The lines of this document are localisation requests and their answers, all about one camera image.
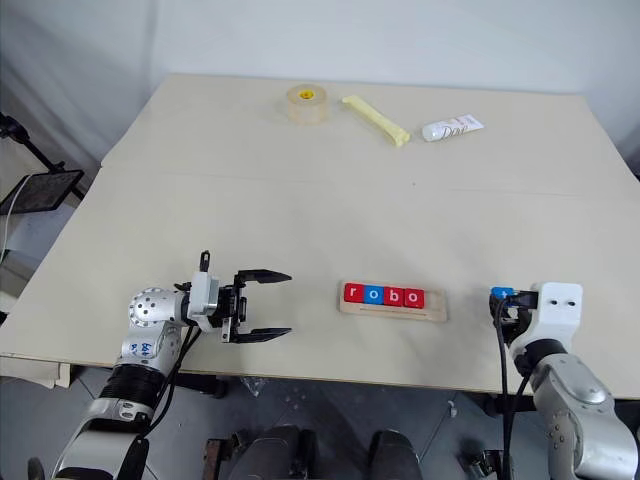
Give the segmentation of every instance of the white table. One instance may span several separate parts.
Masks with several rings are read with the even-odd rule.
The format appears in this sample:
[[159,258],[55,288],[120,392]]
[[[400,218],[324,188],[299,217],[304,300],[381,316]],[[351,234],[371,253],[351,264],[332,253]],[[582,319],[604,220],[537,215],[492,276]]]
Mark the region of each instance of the white table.
[[[640,398],[640,185],[582,97],[323,83],[331,117],[303,127],[284,113],[296,83],[168,77],[0,330],[2,355],[111,365],[131,296],[189,280],[210,249],[226,283],[291,274],[248,287],[247,323],[293,332],[203,336],[186,370],[497,391],[489,288],[553,280],[585,289],[574,352]],[[338,104],[353,93],[412,132],[464,113],[486,129],[396,149]],[[449,321],[342,314],[344,279],[442,288]]]

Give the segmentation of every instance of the gray floor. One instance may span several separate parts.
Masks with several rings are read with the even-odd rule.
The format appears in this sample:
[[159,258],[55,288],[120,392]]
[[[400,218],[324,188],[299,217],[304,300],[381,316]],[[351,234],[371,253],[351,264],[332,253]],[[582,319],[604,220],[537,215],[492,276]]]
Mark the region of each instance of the gray floor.
[[[40,457],[51,472],[108,374],[86,369],[68,390],[48,390],[21,380],[0,385],[0,473],[5,480],[26,479],[31,456]],[[455,418],[450,416],[448,400],[458,410]],[[458,461],[463,451],[498,448],[501,439],[500,418],[486,416],[460,392],[269,380],[254,398],[232,379],[229,395],[222,400],[176,389],[169,413],[150,435],[145,478],[199,479],[208,438],[239,429],[257,434],[282,424],[316,431],[319,473],[332,479],[363,478],[369,442],[379,429],[398,430],[411,440],[425,480],[469,478]],[[546,441],[537,413],[517,416],[513,457],[518,480],[548,479]]]

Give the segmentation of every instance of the white wall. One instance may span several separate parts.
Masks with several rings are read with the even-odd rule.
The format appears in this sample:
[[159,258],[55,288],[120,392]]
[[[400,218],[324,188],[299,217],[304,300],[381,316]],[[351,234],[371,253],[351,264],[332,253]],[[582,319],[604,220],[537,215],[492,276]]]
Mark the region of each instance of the white wall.
[[640,170],[637,0],[1,0],[0,14],[3,108],[89,174],[167,72],[578,92]]

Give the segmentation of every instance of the tape roll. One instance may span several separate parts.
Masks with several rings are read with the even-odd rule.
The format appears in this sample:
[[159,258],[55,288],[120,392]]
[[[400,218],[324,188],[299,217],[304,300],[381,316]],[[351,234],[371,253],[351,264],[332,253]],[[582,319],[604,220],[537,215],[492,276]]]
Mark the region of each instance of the tape roll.
[[315,125],[327,118],[327,92],[318,85],[303,84],[287,92],[289,120]]

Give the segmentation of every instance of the red block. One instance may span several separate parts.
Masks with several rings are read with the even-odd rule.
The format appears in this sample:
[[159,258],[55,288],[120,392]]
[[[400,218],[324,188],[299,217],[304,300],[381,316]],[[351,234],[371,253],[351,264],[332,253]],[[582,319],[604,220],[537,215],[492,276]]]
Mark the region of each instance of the red block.
[[344,286],[344,301],[364,303],[364,285],[360,283],[347,283]]
[[424,308],[424,290],[405,288],[404,306],[409,308]]
[[404,288],[384,287],[384,304],[401,307],[404,304]]

